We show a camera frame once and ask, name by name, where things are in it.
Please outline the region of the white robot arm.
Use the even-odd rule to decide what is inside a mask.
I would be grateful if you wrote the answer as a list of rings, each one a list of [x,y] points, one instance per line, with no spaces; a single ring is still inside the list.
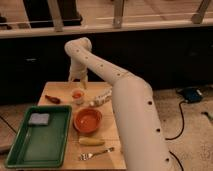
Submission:
[[[91,41],[65,46],[71,58],[69,80],[84,79],[90,69],[112,86],[112,108],[127,171],[174,171],[151,86],[141,77],[91,53]]]

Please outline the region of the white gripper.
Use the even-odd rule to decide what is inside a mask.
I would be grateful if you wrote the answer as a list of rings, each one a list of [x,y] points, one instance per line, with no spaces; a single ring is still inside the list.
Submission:
[[[79,79],[84,89],[87,89],[87,67],[77,60],[72,60],[69,70],[68,82],[72,84],[75,79]]]

